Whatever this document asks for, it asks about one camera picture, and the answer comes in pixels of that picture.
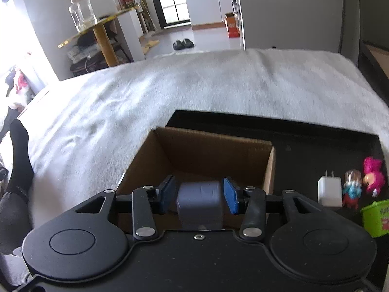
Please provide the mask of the white power adapter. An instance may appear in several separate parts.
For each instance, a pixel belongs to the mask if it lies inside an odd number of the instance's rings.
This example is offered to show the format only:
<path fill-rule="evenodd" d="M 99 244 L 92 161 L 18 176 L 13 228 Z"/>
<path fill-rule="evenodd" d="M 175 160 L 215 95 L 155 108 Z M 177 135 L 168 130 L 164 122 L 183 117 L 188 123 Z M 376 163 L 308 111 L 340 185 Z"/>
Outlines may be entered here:
<path fill-rule="evenodd" d="M 332 209 L 342 207 L 342 180 L 334 172 L 329 176 L 325 171 L 318 180 L 318 203 Z"/>

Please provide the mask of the white fuzzy blanket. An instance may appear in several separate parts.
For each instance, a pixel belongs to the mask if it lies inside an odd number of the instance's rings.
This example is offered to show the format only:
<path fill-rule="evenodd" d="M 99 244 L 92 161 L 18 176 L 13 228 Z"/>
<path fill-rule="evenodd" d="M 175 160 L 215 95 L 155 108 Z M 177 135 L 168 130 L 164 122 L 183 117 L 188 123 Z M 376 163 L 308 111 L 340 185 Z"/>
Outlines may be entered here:
<path fill-rule="evenodd" d="M 363 130 L 388 146 L 387 105 L 340 54 L 250 49 L 120 65 L 48 86 L 20 115 L 35 173 L 33 226 L 115 188 L 150 129 L 176 110 Z"/>

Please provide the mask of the blue red toy figure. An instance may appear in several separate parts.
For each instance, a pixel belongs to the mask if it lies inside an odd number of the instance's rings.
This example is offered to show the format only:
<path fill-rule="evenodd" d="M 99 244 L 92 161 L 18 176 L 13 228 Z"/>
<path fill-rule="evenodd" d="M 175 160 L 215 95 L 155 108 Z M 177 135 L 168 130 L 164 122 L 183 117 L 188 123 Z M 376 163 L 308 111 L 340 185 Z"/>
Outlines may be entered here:
<path fill-rule="evenodd" d="M 359 199 L 361 197 L 362 178 L 361 172 L 352 169 L 345 173 L 345 183 L 343 185 L 343 206 L 358 209 Z"/>

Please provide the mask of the orange cardboard box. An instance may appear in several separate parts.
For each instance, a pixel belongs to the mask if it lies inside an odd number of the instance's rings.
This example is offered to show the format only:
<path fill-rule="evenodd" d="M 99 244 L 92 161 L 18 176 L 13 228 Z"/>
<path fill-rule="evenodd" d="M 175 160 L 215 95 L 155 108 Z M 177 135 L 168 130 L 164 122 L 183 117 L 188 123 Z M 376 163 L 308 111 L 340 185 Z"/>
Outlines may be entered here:
<path fill-rule="evenodd" d="M 225 27 L 229 38 L 239 38 L 240 29 L 237 22 L 237 17 L 234 13 L 226 13 L 224 17 Z"/>

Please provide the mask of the gold round side table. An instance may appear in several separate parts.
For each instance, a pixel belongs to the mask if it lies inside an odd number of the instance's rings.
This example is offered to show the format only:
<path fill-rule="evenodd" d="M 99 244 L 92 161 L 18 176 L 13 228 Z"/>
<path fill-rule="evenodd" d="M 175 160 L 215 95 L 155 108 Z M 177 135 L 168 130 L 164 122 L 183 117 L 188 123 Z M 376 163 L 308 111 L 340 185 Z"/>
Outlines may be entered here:
<path fill-rule="evenodd" d="M 130 7 L 127 9 L 123 9 L 118 11 L 117 13 L 114 13 L 112 15 L 109 15 L 106 18 L 103 18 L 102 20 L 99 20 L 95 25 L 88 27 L 84 29 L 81 32 L 78 32 L 77 34 L 71 36 L 64 42 L 61 42 L 57 47 L 59 49 L 65 47 L 68 45 L 72 40 L 81 37 L 82 35 L 85 35 L 89 31 L 93 31 L 95 39 L 97 41 L 97 44 L 100 46 L 100 50 L 104 56 L 104 59 L 108 65 L 108 67 L 115 67 L 119 65 L 119 61 L 117 59 L 117 56 L 115 54 L 115 51 L 113 50 L 113 46 L 111 45 L 111 42 L 109 41 L 106 29 L 104 27 L 105 23 L 109 23 L 113 20 L 115 20 L 117 17 L 124 15 L 125 13 L 128 13 L 132 10 L 137 10 L 138 7 Z"/>

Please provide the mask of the dark bed frame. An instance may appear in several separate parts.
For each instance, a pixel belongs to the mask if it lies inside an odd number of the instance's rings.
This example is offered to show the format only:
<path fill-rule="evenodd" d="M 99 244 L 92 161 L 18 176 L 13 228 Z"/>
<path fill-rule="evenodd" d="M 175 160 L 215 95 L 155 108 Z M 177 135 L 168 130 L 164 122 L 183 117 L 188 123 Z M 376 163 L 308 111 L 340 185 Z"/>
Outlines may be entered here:
<path fill-rule="evenodd" d="M 377 50 L 388 57 L 388 0 L 359 0 L 361 41 L 358 68 L 375 93 L 388 103 L 388 63 L 381 65 Z"/>

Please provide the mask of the brown cardboard box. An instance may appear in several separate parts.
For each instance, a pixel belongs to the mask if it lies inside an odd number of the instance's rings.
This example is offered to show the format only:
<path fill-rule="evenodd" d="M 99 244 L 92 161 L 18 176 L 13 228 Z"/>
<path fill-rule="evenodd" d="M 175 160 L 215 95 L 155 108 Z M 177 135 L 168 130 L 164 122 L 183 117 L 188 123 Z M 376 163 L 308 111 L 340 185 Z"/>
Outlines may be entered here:
<path fill-rule="evenodd" d="M 230 213 L 223 196 L 223 179 L 230 177 L 241 188 L 257 187 L 268 196 L 273 190 L 274 160 L 275 149 L 269 141 L 158 127 L 147 135 L 117 192 L 125 195 L 144 185 L 157 187 L 173 175 L 175 198 L 164 215 L 154 217 L 159 231 L 185 230 L 176 207 L 181 183 L 219 181 L 223 199 L 221 229 L 239 231 L 243 217 Z"/>

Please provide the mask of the white kitchen cabinet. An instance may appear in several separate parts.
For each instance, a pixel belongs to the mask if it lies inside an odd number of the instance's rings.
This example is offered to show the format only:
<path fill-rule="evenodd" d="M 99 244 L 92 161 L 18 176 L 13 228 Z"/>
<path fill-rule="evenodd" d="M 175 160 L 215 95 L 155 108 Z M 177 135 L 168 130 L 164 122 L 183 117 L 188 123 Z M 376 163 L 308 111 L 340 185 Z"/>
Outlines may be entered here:
<path fill-rule="evenodd" d="M 194 29 L 224 26 L 224 17 L 231 13 L 231 0 L 186 0 L 191 26 Z"/>

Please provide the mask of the green plastic container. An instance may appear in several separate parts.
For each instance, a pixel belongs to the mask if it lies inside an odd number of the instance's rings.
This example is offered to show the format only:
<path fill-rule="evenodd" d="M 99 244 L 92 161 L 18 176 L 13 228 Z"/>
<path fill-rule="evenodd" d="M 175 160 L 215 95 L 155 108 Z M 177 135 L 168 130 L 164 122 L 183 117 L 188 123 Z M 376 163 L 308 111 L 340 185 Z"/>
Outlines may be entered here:
<path fill-rule="evenodd" d="M 389 233 L 389 200 L 374 201 L 361 209 L 363 227 L 373 238 Z"/>

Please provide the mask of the black slippers pair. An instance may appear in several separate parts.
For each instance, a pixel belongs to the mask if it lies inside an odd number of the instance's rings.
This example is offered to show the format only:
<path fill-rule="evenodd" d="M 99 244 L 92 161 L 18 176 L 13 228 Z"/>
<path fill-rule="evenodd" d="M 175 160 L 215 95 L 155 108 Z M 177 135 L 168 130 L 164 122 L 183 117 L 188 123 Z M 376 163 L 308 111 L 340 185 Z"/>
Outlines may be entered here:
<path fill-rule="evenodd" d="M 188 38 L 185 38 L 184 40 L 176 40 L 172 47 L 175 51 L 180 51 L 180 50 L 183 50 L 183 49 L 191 49 L 191 48 L 194 48 L 194 43 L 189 40 Z"/>

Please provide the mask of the grey blue cube box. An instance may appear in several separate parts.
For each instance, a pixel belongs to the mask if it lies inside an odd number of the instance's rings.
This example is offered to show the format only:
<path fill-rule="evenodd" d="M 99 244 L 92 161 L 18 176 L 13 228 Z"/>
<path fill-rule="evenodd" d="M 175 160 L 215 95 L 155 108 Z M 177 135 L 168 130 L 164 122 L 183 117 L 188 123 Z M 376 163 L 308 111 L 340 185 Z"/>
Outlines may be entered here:
<path fill-rule="evenodd" d="M 176 207 L 183 229 L 221 229 L 223 226 L 221 183 L 182 182 L 176 198 Z"/>

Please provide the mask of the person's leg black sock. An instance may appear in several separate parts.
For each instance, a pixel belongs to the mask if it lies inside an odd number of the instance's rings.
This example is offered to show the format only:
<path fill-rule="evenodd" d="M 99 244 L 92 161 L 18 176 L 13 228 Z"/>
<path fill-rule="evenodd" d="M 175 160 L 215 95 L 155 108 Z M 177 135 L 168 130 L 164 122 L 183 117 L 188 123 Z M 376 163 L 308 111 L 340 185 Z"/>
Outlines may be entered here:
<path fill-rule="evenodd" d="M 9 133 L 13 143 L 13 170 L 1 198 L 1 253 L 4 255 L 22 246 L 32 229 L 28 203 L 34 171 L 28 155 L 29 135 L 18 119 L 10 124 Z"/>

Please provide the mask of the pink toy figure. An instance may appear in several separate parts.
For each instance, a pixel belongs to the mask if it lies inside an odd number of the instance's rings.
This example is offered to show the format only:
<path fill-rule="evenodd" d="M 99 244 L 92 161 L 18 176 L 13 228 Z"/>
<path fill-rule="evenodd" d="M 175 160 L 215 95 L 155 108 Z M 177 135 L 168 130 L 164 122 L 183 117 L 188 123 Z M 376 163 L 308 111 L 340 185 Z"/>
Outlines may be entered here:
<path fill-rule="evenodd" d="M 363 184 L 366 186 L 367 194 L 372 197 L 379 196 L 382 187 L 385 185 L 385 177 L 381 171 L 382 160 L 374 157 L 366 157 L 363 161 Z"/>

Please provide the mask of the black tray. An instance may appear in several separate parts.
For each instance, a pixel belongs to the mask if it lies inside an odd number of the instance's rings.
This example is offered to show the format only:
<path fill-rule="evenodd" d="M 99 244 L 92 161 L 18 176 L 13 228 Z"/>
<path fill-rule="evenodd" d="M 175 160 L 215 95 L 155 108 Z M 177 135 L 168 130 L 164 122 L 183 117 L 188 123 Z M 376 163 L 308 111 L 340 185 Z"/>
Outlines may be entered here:
<path fill-rule="evenodd" d="M 376 134 L 344 128 L 252 115 L 176 110 L 167 128 L 266 140 L 275 149 L 273 194 L 293 189 L 313 201 L 325 175 L 343 179 L 351 169 L 363 170 L 366 157 L 382 161 L 388 175 L 388 156 Z"/>

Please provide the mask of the clear glass jar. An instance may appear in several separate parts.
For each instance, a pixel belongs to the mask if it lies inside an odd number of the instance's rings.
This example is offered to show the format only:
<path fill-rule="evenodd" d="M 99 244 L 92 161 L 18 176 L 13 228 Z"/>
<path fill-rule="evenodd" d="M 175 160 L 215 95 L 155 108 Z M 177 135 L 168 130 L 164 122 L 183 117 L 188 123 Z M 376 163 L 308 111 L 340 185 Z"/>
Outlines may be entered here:
<path fill-rule="evenodd" d="M 97 24 L 97 18 L 90 0 L 71 0 L 68 10 L 78 32 Z"/>

